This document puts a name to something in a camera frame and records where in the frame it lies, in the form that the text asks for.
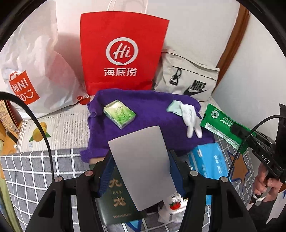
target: blue gripper pad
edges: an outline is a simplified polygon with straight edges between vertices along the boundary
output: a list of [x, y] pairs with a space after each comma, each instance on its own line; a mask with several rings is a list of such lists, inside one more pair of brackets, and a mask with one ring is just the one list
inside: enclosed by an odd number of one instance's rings
[[100, 188], [99, 188], [100, 196], [102, 196], [102, 194], [104, 194], [107, 189], [114, 167], [115, 167], [115, 161], [113, 156], [111, 155], [100, 177]]
[[177, 190], [177, 193], [179, 193], [182, 197], [184, 197], [186, 192], [183, 187], [183, 177], [170, 151], [168, 151], [168, 155], [170, 159], [170, 174], [173, 179], [175, 188]]

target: blue package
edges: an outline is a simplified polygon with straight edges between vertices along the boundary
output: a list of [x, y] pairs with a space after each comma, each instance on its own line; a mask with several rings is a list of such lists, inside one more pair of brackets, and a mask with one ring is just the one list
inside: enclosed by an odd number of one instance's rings
[[[194, 170], [207, 178], [218, 180], [227, 176], [225, 158], [218, 143], [208, 143], [196, 146], [188, 153], [190, 164]], [[206, 204], [211, 205], [211, 196], [206, 196]]]

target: hi logo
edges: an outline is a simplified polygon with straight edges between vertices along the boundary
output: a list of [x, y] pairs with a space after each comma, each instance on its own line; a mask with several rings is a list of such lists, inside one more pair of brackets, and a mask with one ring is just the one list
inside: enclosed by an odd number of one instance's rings
[[112, 40], [106, 48], [107, 59], [115, 65], [130, 64], [137, 56], [137, 44], [127, 37], [120, 37]]

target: bed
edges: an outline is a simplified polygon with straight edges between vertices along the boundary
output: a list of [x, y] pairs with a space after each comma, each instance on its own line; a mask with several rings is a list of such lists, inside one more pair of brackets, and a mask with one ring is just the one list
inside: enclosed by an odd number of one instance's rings
[[[208, 103], [219, 108], [212, 97], [206, 102], [201, 102], [200, 115], [203, 116]], [[47, 132], [51, 149], [55, 175], [61, 175], [65, 179], [74, 178], [89, 169], [87, 163], [80, 158], [80, 151], [87, 147], [89, 129], [87, 117], [89, 115], [86, 105], [66, 107], [57, 112], [42, 117], [39, 121], [47, 124]], [[35, 143], [31, 141], [34, 131], [31, 120], [24, 120], [20, 131], [17, 153], [1, 157], [4, 175], [12, 203], [25, 231], [38, 202], [51, 183], [51, 169], [49, 166], [48, 152], [43, 141]], [[231, 155], [236, 150], [224, 139], [214, 135], [216, 142], [224, 154], [227, 168], [231, 164]], [[182, 160], [188, 162], [188, 157], [182, 156]], [[252, 196], [252, 183], [254, 172], [248, 150], [243, 154], [243, 159], [248, 172], [245, 173], [244, 184], [236, 179], [232, 182], [242, 201], [247, 205]], [[206, 205], [203, 231], [208, 231], [211, 206]], [[75, 232], [79, 232], [76, 198], [72, 198], [72, 213]], [[158, 222], [158, 213], [150, 213], [142, 220], [141, 230], [145, 232], [175, 232], [179, 230], [180, 223], [171, 220], [169, 223]], [[103, 226], [105, 232], [131, 232], [132, 229], [125, 223]]]

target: light blue cloth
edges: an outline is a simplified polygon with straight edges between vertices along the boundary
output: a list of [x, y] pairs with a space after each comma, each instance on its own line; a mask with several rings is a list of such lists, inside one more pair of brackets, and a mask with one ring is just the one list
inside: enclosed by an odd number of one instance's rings
[[172, 103], [166, 109], [167, 112], [172, 112], [172, 113], [174, 113], [176, 115], [182, 116], [182, 110], [181, 110], [181, 107], [180, 107], [180, 103], [182, 103], [182, 102], [173, 100]]

